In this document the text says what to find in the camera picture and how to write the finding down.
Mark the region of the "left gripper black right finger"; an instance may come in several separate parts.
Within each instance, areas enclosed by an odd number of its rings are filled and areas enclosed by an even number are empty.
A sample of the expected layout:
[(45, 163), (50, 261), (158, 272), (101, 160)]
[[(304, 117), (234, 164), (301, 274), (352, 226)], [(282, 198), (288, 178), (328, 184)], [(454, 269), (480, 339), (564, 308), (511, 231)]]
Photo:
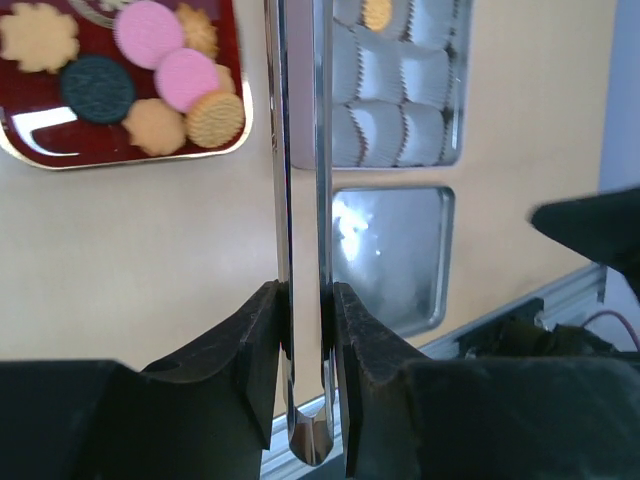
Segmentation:
[(639, 364), (432, 360), (333, 288), (345, 470), (355, 479), (635, 479)]

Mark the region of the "silver metal tongs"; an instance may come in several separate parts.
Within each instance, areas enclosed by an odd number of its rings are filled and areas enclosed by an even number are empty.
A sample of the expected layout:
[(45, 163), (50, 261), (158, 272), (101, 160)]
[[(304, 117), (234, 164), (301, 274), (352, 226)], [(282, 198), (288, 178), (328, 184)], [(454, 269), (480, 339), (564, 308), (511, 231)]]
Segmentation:
[(317, 467), (335, 437), (332, 4), (264, 6), (286, 428), (292, 454)]

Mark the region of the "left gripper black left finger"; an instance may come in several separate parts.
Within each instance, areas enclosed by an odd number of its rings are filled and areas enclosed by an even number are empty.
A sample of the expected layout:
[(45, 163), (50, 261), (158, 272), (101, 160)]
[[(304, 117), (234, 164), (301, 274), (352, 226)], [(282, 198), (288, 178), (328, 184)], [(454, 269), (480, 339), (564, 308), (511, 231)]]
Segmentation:
[(283, 288), (136, 371), (114, 360), (1, 365), (5, 479), (256, 479), (270, 446)]

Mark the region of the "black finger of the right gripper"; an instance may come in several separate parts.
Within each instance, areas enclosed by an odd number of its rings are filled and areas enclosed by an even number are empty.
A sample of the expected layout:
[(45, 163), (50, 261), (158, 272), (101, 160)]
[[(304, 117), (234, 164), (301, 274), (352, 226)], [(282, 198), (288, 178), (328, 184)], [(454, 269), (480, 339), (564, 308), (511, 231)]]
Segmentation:
[(538, 232), (594, 263), (620, 273), (639, 294), (639, 188), (615, 190), (535, 206)]

